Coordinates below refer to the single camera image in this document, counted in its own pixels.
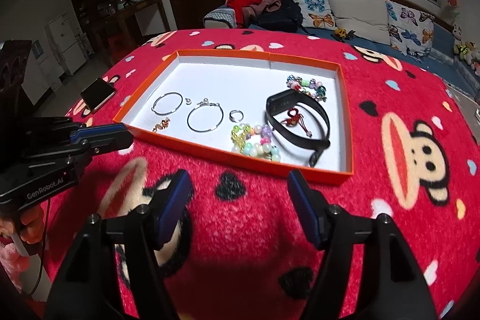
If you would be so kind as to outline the operator hand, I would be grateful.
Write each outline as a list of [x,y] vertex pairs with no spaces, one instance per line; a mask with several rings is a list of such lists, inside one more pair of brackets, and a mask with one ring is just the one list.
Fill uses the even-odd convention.
[[[19,237],[28,244],[36,244],[41,241],[45,230],[44,210],[40,205],[26,210],[19,217],[20,230]],[[0,223],[1,237],[9,237],[16,232],[16,225],[10,218],[1,217]]]

